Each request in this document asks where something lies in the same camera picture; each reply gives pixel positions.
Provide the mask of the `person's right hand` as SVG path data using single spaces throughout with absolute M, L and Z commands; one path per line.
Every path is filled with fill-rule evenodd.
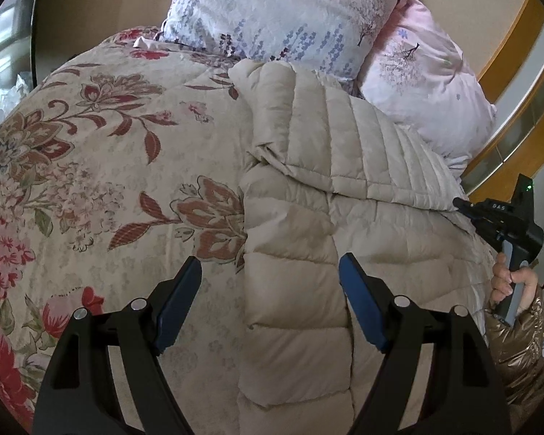
M 537 296 L 539 290 L 539 277 L 530 267 L 522 267 L 518 271 L 510 271 L 507 266 L 507 256 L 499 252 L 496 262 L 492 267 L 491 291 L 489 305 L 495 307 L 500 302 L 513 294 L 516 284 L 523 285 L 523 293 L 518 305 L 516 316 L 527 311 Z

